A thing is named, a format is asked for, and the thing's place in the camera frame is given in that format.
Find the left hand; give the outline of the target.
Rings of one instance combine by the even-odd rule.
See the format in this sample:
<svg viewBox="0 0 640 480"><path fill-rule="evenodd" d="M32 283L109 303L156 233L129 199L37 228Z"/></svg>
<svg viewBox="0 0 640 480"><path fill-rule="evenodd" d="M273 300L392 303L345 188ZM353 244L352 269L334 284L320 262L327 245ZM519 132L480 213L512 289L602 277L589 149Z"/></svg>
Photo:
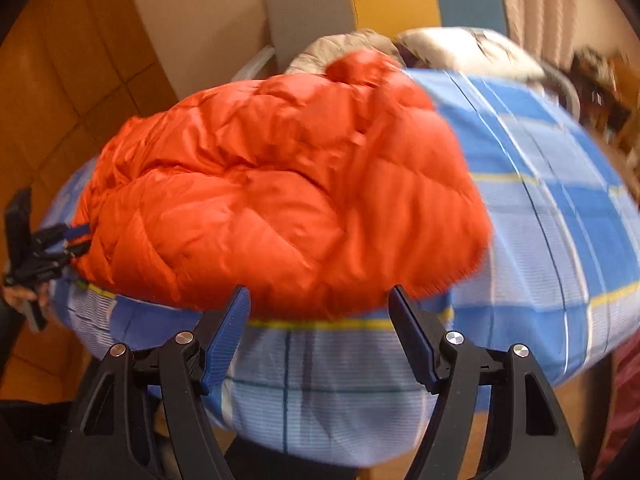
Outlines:
<svg viewBox="0 0 640 480"><path fill-rule="evenodd" d="M22 315L27 313L29 304L33 301L37 301L40 309L44 310L50 304L49 284L39 284L35 290L22 286L3 286L2 298L12 309Z"/></svg>

